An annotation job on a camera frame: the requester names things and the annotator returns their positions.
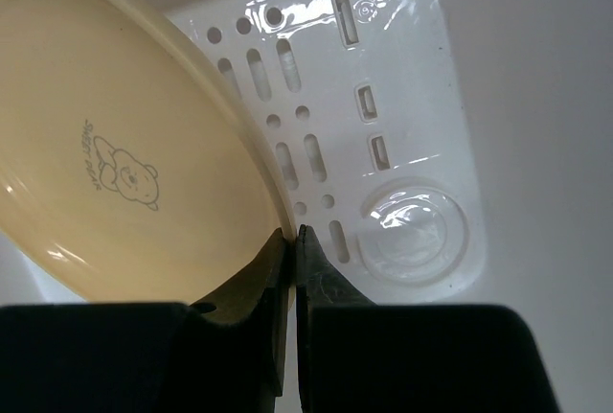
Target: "black plastic part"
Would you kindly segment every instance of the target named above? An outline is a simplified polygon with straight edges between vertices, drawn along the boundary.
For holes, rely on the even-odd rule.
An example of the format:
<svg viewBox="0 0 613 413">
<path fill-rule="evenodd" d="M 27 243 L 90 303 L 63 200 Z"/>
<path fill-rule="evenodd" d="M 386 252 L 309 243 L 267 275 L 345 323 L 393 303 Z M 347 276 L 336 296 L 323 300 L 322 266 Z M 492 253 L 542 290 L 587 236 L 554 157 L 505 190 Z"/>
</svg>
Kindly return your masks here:
<svg viewBox="0 0 613 413">
<path fill-rule="evenodd" d="M 305 412 L 559 411 L 533 337 L 511 310 L 374 307 L 304 226 L 296 258 Z"/>
<path fill-rule="evenodd" d="M 0 411 L 273 412 L 293 264 L 277 231 L 251 264 L 192 308 L 1 309 Z"/>
</svg>

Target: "cartoon bear print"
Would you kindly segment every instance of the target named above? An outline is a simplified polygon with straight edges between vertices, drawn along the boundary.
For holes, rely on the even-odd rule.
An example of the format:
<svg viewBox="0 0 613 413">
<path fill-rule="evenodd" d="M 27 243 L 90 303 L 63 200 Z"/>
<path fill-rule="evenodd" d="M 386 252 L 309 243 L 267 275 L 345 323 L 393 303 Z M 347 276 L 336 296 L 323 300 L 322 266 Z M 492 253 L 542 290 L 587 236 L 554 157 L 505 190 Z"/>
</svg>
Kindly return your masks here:
<svg viewBox="0 0 613 413">
<path fill-rule="evenodd" d="M 157 211 L 157 170 L 141 164 L 125 149 L 115 149 L 101 136 L 94 137 L 94 147 L 100 159 L 100 182 L 110 191 L 127 200 L 140 202 Z"/>
</svg>

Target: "yellow plate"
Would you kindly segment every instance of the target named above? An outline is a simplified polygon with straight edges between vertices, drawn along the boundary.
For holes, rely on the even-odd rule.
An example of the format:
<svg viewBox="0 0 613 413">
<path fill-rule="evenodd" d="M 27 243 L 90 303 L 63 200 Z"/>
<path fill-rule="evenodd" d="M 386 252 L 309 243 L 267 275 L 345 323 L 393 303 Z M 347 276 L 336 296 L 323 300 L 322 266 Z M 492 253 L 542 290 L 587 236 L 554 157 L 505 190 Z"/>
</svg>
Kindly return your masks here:
<svg viewBox="0 0 613 413">
<path fill-rule="evenodd" d="M 267 145 L 139 0 L 0 0 L 0 229 L 94 301 L 192 302 L 294 233 Z"/>
</svg>

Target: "round hole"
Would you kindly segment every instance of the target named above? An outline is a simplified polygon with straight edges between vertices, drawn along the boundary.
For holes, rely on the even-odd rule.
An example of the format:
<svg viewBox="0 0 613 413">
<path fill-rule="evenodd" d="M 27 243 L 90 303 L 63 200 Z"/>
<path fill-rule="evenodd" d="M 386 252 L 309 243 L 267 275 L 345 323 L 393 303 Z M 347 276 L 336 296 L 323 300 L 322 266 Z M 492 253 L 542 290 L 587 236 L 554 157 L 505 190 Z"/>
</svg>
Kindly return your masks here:
<svg viewBox="0 0 613 413">
<path fill-rule="evenodd" d="M 208 314 L 209 312 L 213 312 L 217 309 L 213 303 L 194 303 L 192 304 L 192 308 L 200 312 L 201 314 Z"/>
<path fill-rule="evenodd" d="M 237 20 L 237 32 L 240 34 L 249 34 L 251 31 L 251 22 L 247 17 L 241 17 Z"/>
<path fill-rule="evenodd" d="M 331 209 L 334 207 L 334 197 L 331 195 L 324 195 L 322 197 L 322 205 L 327 209 Z"/>
<path fill-rule="evenodd" d="M 207 32 L 207 39 L 211 44 L 218 44 L 221 41 L 221 30 L 216 27 L 211 27 Z"/>
<path fill-rule="evenodd" d="M 307 213 L 307 205 L 304 202 L 296 202 L 294 204 L 294 212 L 296 215 L 304 215 Z"/>
<path fill-rule="evenodd" d="M 279 25 L 283 19 L 284 15 L 277 8 L 270 8 L 268 11 L 266 11 L 266 21 L 273 27 Z"/>
<path fill-rule="evenodd" d="M 301 121 L 307 121 L 310 116 L 310 111 L 306 106 L 298 106 L 296 108 L 296 117 Z"/>
<path fill-rule="evenodd" d="M 266 124 L 270 128 L 279 128 L 281 127 L 281 119 L 279 119 L 279 116 L 276 114 L 271 114 L 266 118 Z"/>
</svg>

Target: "rectangular slot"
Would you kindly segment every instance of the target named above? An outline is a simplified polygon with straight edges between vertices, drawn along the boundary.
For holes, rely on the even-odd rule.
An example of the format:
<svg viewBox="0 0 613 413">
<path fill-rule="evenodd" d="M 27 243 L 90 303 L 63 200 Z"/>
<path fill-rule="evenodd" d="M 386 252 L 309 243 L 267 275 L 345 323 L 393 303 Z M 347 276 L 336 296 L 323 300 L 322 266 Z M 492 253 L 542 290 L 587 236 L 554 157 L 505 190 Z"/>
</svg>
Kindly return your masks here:
<svg viewBox="0 0 613 413">
<path fill-rule="evenodd" d="M 377 117 L 375 96 L 370 85 L 365 85 L 357 89 L 357 101 L 360 106 L 362 120 L 366 123 L 374 121 Z"/>
<path fill-rule="evenodd" d="M 353 19 L 352 3 L 350 0 L 332 0 L 334 4 L 334 14 L 336 22 L 341 31 L 343 43 L 350 47 L 359 42 L 357 37 L 357 28 Z"/>
<path fill-rule="evenodd" d="M 390 170 L 390 158 L 387 155 L 385 141 L 383 136 L 379 135 L 371 139 L 371 147 L 373 149 L 373 157 L 375 158 L 376 167 L 380 171 Z"/>
<path fill-rule="evenodd" d="M 332 237 L 332 243 L 334 244 L 334 250 L 336 250 L 336 257 L 340 263 L 349 262 L 349 248 L 347 248 L 347 240 L 345 239 L 345 233 L 343 232 L 343 226 L 338 221 L 331 221 L 329 224 L 329 234 Z"/>
</svg>

